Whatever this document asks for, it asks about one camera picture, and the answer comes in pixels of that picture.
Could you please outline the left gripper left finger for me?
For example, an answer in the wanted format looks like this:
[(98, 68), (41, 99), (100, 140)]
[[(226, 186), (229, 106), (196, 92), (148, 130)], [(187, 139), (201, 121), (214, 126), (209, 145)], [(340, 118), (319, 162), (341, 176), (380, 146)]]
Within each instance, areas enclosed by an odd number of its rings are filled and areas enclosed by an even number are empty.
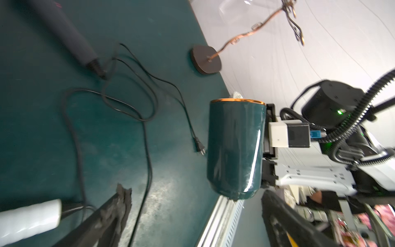
[(132, 189), (117, 185), (116, 193), (55, 247), (117, 247), (132, 207)]

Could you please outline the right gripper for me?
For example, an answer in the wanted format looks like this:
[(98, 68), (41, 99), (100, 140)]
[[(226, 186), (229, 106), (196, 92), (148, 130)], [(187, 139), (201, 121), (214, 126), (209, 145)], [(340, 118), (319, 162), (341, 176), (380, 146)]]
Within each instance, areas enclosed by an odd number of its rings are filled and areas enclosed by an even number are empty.
[(276, 122), (275, 105), (266, 105), (266, 117), (264, 122), (263, 157), (262, 157), (262, 176), (261, 188), (275, 186), (278, 176), (275, 174), (275, 160), (278, 158), (278, 149), (271, 147), (269, 123)]

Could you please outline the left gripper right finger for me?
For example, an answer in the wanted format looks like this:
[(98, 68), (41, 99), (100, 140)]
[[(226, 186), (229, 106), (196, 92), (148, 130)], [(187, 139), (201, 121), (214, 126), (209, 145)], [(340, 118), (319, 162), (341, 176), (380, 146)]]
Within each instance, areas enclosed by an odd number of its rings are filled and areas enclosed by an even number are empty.
[(261, 198), (262, 218), (272, 247), (285, 244), (289, 234), (299, 247), (336, 247), (337, 244), (310, 222), (302, 218), (273, 191), (266, 190)]

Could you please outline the green hair dryer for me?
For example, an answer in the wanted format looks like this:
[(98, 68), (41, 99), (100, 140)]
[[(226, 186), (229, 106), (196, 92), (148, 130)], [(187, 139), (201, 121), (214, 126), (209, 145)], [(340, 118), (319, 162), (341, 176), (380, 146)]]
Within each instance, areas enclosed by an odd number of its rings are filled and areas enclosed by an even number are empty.
[(207, 179), (218, 194), (252, 198), (261, 186), (266, 104), (222, 98), (210, 102)]

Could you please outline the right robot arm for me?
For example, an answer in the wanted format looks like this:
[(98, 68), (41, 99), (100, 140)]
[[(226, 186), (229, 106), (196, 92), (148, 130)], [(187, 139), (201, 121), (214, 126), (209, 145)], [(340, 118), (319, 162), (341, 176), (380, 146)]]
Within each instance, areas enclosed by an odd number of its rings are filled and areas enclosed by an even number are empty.
[(302, 107), (301, 113), (297, 113), (293, 106), (279, 112), (281, 120), (300, 120), (311, 131), (326, 134), (312, 141), (320, 144), (322, 153), (330, 160), (346, 165), (354, 175), (358, 192), (348, 200), (353, 214), (365, 212), (360, 198), (391, 194), (375, 186), (373, 179), (360, 171), (360, 167), (391, 161), (395, 158), (395, 150), (384, 148), (384, 156), (375, 158), (380, 150), (373, 147), (361, 125), (366, 120), (373, 121), (375, 114), (395, 105), (393, 98), (375, 107), (371, 105), (374, 98), (394, 80), (395, 71), (391, 70), (367, 92), (343, 82), (322, 80), (305, 89), (307, 92), (317, 87), (318, 91)]

